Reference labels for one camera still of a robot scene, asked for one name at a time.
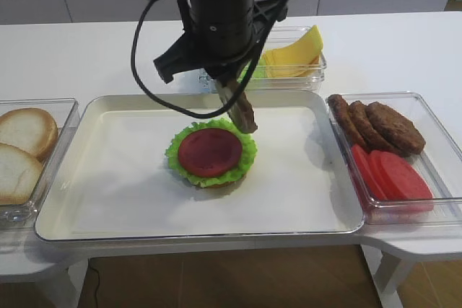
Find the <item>burger patty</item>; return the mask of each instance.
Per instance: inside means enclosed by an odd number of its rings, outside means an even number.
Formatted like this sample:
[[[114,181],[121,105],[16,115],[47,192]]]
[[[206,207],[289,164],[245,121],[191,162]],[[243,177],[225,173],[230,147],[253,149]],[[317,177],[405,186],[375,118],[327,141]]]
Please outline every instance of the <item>burger patty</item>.
[[[369,104],[366,114],[374,129],[395,147],[412,154],[422,153],[423,136],[402,114],[379,102]]]
[[[348,103],[339,94],[333,94],[327,99],[327,103],[332,109],[335,120],[345,132],[346,137],[353,143],[360,145],[365,151],[369,152],[369,146],[362,137],[361,133],[354,126],[349,115]]]
[[[397,154],[404,157],[405,154],[393,144],[388,142],[380,135],[372,126],[369,118],[366,114],[366,106],[358,101],[353,102],[349,106],[349,115],[352,119],[354,126],[362,135],[362,137],[369,144],[371,149],[377,149],[379,151],[390,151],[391,153]]]

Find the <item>black wire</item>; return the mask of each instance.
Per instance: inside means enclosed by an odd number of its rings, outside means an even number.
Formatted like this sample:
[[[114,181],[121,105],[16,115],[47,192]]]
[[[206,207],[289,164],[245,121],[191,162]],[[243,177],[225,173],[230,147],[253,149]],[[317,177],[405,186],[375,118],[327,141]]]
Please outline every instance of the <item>black wire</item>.
[[[98,304],[98,290],[100,289],[100,284],[101,284],[101,276],[100,276],[100,272],[99,270],[97,270],[96,268],[94,268],[90,262],[90,260],[88,260],[88,268],[92,271],[94,271],[97,276],[98,276],[98,281],[97,281],[97,284],[96,284],[96,288],[95,288],[95,291],[93,291],[93,298],[95,299],[95,305],[96,305],[96,308],[99,308],[99,304]]]
[[[260,58],[261,52],[263,51],[263,47],[265,45],[266,39],[271,32],[271,29],[274,25],[274,23],[277,21],[277,18],[287,2],[289,0],[279,0],[276,6],[276,9],[274,10],[273,17],[268,21],[267,25],[265,26],[261,39],[258,41],[256,50],[254,53],[254,56],[252,57],[252,60],[250,61],[249,67],[245,73],[245,76],[243,77],[239,87],[235,90],[234,94],[231,96],[231,98],[227,101],[226,104],[224,104],[221,108],[218,110],[215,110],[210,113],[195,113],[190,110],[184,109],[182,107],[179,107],[177,105],[171,104],[167,101],[164,101],[157,97],[156,95],[152,94],[149,89],[143,84],[141,79],[139,78],[138,71],[136,70],[136,48],[138,46],[138,38],[139,38],[139,33],[141,31],[141,27],[143,25],[144,19],[151,9],[152,5],[158,0],[150,0],[146,7],[144,8],[143,12],[141,13],[141,16],[138,21],[138,25],[136,26],[135,29],[135,35],[133,39],[133,44],[131,46],[131,59],[130,59],[130,65],[131,65],[131,72],[135,78],[135,82],[138,84],[138,86],[143,90],[143,92],[150,97],[152,100],[155,102],[161,104],[162,106],[165,106],[167,108],[170,108],[171,110],[175,110],[179,113],[182,113],[184,115],[193,117],[193,118],[198,118],[198,119],[207,119],[207,118],[213,118],[217,117],[218,115],[222,115],[223,113],[227,112],[239,99],[241,94],[244,92],[244,89],[247,87],[248,82],[250,81],[250,78],[252,77],[252,74],[255,70],[255,67],[257,66],[258,60]]]

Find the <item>clear plastic container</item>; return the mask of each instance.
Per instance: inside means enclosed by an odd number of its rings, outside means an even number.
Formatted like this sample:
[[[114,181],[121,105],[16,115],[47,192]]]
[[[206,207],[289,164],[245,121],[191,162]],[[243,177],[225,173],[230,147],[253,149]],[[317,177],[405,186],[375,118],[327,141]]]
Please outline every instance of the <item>clear plastic container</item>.
[[[0,204],[0,229],[31,224],[31,219],[34,219],[41,207],[44,192],[48,191],[48,186],[53,182],[58,166],[79,125],[78,103],[75,99],[1,101],[0,115],[26,107],[41,108],[53,116],[59,129],[58,141],[49,158],[43,163],[42,173],[29,200],[20,205]]]
[[[300,39],[310,27],[274,27],[266,39],[263,52],[288,46]],[[307,71],[303,76],[268,78],[272,74],[290,75],[293,71]],[[317,92],[324,81],[326,59],[321,54],[319,63],[313,65],[264,66],[259,65],[253,72],[246,89],[305,89]],[[205,92],[216,92],[214,83],[205,70],[199,70],[199,82]]]
[[[410,119],[424,136],[426,145],[420,155],[407,158],[432,191],[431,200],[379,201],[374,198],[354,163],[351,144],[330,112],[339,146],[368,224],[439,224],[462,221],[462,152],[443,128],[427,103],[411,92],[380,94],[343,94],[350,104],[360,100],[389,105]]]

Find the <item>white plastic tray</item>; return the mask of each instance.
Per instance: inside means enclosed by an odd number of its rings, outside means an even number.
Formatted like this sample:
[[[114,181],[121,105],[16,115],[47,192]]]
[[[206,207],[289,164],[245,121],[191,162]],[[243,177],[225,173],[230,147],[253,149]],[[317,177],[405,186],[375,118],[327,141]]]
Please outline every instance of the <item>white plastic tray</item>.
[[[162,96],[207,112],[215,94]],[[363,223],[324,101],[312,92],[249,92],[259,129],[246,178],[198,189],[166,165],[192,118],[145,96],[90,103],[35,224],[48,241],[348,233]]]

